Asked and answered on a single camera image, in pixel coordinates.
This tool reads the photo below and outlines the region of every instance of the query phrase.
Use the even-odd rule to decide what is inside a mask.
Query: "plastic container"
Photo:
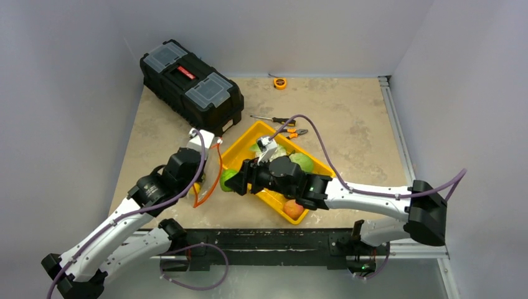
[[[254,145],[257,139],[259,137],[268,135],[271,136],[274,134],[275,129],[268,126],[266,123],[262,121],[255,122],[239,139],[233,143],[233,145],[225,151],[225,153],[222,155],[222,161],[224,162],[224,169],[236,169],[239,170],[242,161],[245,159],[253,159],[255,157],[255,153],[253,151],[250,151],[249,148],[251,145]],[[303,150],[301,147],[293,143],[292,141],[286,139],[285,136],[282,134],[279,134],[275,137],[275,141],[279,145],[282,145],[286,148],[287,153],[291,153],[295,150],[295,153],[303,153],[308,155],[314,162],[314,170],[313,173],[316,174],[323,174],[327,176],[335,176],[334,171],[325,164],[323,164],[318,159],[314,158],[312,155],[310,155],[308,152]],[[288,199],[286,199],[284,196],[277,192],[269,191],[264,189],[263,191],[260,191],[256,194],[258,198],[263,200],[265,203],[267,203],[272,209],[274,209],[277,213],[279,213],[282,217],[284,217],[289,223],[291,224],[299,224],[301,221],[306,217],[308,214],[307,209],[304,210],[304,212],[299,216],[297,219],[292,219],[290,216],[286,215],[286,213],[283,212],[283,206]]]
[[[237,84],[175,40],[139,61],[145,86],[193,127],[222,136],[242,118],[244,97]]]

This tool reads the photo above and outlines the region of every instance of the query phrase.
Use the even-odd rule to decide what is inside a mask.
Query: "table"
[[[376,78],[289,78],[285,90],[276,90],[270,78],[234,78],[245,97],[242,121],[223,136],[225,151],[256,119],[250,115],[289,117],[304,114],[314,121],[330,158],[346,181],[378,186],[406,185],[398,147]],[[309,133],[293,141],[325,161],[315,133],[306,120],[297,128]],[[165,164],[187,143],[191,126],[152,91],[144,88],[121,167],[110,212],[136,181]],[[211,151],[210,162],[216,153]],[[215,178],[215,171],[206,171]],[[185,228],[352,227],[359,219],[381,215],[355,210],[310,211],[300,225],[291,225],[254,195],[239,196],[219,187],[209,200],[194,209],[193,197],[167,208],[144,228],[175,218]]]

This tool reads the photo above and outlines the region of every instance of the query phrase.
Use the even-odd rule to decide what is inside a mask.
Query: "red label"
[[[194,80],[196,78],[195,75],[191,74],[190,71],[186,70],[181,65],[177,68],[180,72],[182,72],[185,76],[189,77],[189,79]]]

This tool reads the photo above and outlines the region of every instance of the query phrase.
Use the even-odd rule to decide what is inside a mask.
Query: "yellow object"
[[[286,88],[286,78],[273,78],[273,86],[278,90],[283,90]]]
[[[200,189],[202,189],[202,186],[198,183],[194,183],[194,190],[196,190],[196,195],[200,194]]]
[[[255,158],[255,153],[253,151],[250,151],[250,147],[255,144],[255,140],[257,140],[259,137],[265,136],[265,135],[272,135],[274,134],[275,129],[268,126],[263,121],[256,121],[239,139],[235,141],[235,143],[225,151],[225,153],[222,155],[222,161],[224,164],[222,167],[224,169],[240,169],[242,166],[242,161],[245,159],[253,159]],[[316,174],[323,174],[326,176],[335,176],[334,171],[325,164],[323,164],[318,159],[311,156],[309,153],[307,153],[305,150],[300,148],[298,145],[294,144],[290,140],[286,139],[285,136],[279,134],[275,137],[275,140],[278,144],[284,146],[286,148],[287,153],[291,153],[295,150],[295,153],[303,153],[312,159],[314,161],[314,170],[313,173]],[[272,209],[274,209],[277,213],[279,213],[282,217],[284,217],[289,223],[291,224],[299,224],[301,221],[306,217],[308,214],[308,210],[305,209],[297,220],[292,219],[290,216],[286,215],[283,211],[284,204],[288,199],[286,199],[284,196],[277,192],[269,191],[264,189],[263,191],[260,191],[256,194],[258,198],[263,200],[265,203],[267,203]]]

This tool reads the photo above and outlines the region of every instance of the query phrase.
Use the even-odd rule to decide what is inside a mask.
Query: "yellow tape measure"
[[[286,81],[286,78],[277,77],[272,74],[268,74],[270,77],[273,77],[273,86],[277,88],[278,90],[283,90],[286,88],[286,84],[288,83]]]

